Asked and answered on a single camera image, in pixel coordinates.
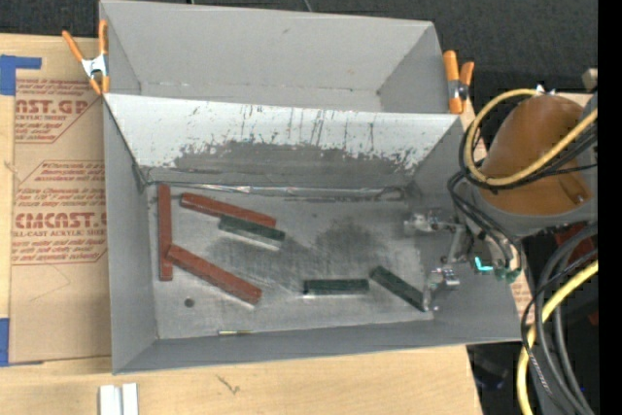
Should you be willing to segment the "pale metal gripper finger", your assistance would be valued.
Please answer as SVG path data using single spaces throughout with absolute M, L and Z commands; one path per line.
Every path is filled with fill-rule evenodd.
M 424 286 L 424 305 L 427 310 L 437 310 L 461 288 L 461 280 L 454 268 L 441 266 L 433 269 L 427 276 Z
M 412 213 L 403 222 L 403 232 L 405 235 L 430 235 L 440 231 L 453 232 L 454 230 L 454 224 L 443 219 L 436 211 Z

